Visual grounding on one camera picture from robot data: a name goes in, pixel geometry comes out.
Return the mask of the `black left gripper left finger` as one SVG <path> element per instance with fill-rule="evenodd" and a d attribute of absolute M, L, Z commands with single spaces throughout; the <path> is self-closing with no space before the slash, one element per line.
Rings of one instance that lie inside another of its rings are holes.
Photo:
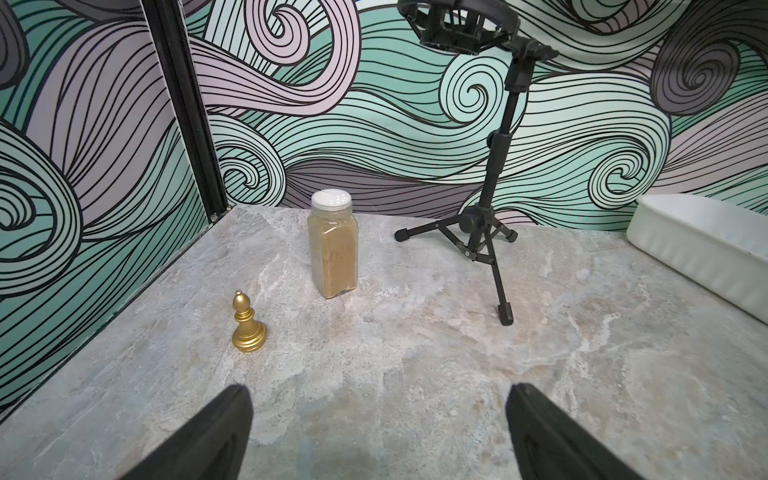
<path fill-rule="evenodd" d="M 252 419 L 248 388 L 229 385 L 123 477 L 236 479 Z"/>

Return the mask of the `gold chess bishop piece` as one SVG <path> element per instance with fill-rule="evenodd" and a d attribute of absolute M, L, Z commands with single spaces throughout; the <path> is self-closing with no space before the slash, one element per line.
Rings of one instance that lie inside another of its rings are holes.
<path fill-rule="evenodd" d="M 267 327 L 255 318 L 250 298 L 241 290 L 234 294 L 232 307 L 238 323 L 232 335 L 233 345 L 241 352 L 249 353 L 263 347 L 267 339 Z"/>

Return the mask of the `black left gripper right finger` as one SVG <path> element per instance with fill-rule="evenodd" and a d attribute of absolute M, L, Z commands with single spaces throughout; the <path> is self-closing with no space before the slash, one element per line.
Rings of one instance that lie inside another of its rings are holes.
<path fill-rule="evenodd" d="M 642 479 L 532 384 L 511 387 L 505 414 L 523 479 Z"/>

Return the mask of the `spice jar with white lid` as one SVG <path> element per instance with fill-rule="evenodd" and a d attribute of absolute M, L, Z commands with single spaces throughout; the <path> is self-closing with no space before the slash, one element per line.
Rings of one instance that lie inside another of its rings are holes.
<path fill-rule="evenodd" d="M 307 224 L 312 279 L 320 294 L 330 299 L 354 290 L 359 227 L 351 195 L 341 189 L 315 192 Z"/>

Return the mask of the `white plastic storage box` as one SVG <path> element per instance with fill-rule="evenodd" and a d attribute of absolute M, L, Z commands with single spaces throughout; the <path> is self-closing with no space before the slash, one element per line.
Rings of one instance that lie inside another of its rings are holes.
<path fill-rule="evenodd" d="M 767 321 L 767 217 L 688 194 L 643 195 L 630 243 L 723 299 Z"/>

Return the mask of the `black tripod headphone stand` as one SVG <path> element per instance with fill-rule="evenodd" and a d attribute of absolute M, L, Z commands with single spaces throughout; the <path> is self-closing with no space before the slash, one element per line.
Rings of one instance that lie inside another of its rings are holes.
<path fill-rule="evenodd" d="M 499 128 L 487 138 L 489 156 L 478 203 L 455 216 L 404 228 L 394 234 L 396 241 L 404 242 L 438 230 L 469 260 L 490 266 L 499 300 L 500 323 L 511 326 L 514 314 L 506 298 L 493 239 L 502 235 L 512 243 L 518 234 L 496 217 L 492 199 L 511 145 L 512 123 L 519 97 L 531 86 L 535 66 L 556 58 L 559 52 L 538 40 L 522 36 L 519 33 L 520 17 L 504 1 L 405 0 L 397 3 L 397 10 L 425 47 L 466 55 L 478 55 L 499 47 L 512 54 L 503 84 L 507 100 L 502 120 Z"/>

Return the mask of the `black vertical frame post left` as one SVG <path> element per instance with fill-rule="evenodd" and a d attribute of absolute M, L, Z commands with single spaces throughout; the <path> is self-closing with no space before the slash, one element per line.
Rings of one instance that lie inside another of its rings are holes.
<path fill-rule="evenodd" d="M 180 1 L 141 3 L 208 220 L 229 209 Z"/>

